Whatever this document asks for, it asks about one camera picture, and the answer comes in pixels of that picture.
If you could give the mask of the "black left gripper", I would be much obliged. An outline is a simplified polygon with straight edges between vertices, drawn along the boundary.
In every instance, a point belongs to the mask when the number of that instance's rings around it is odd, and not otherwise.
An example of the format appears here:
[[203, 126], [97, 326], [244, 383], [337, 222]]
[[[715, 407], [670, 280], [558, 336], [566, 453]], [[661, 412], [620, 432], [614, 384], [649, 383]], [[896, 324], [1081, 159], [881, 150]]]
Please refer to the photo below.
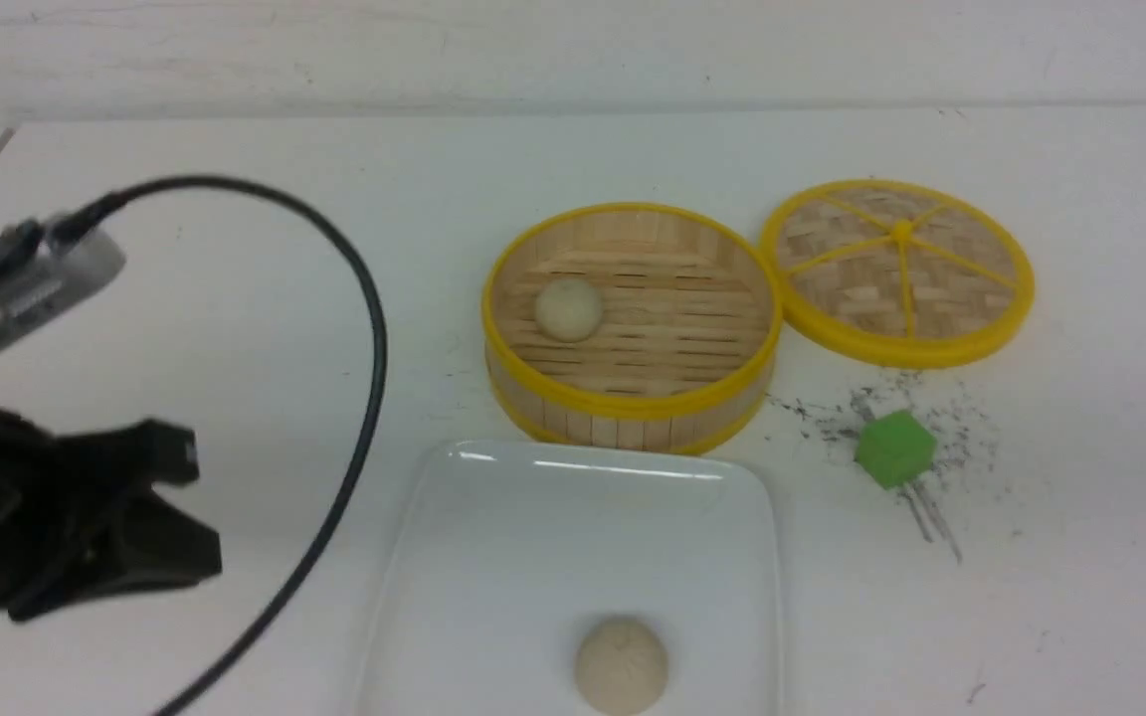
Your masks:
[[191, 428], [146, 419], [58, 435], [0, 411], [0, 609], [25, 623], [222, 575], [213, 527], [159, 495], [139, 495], [199, 477]]

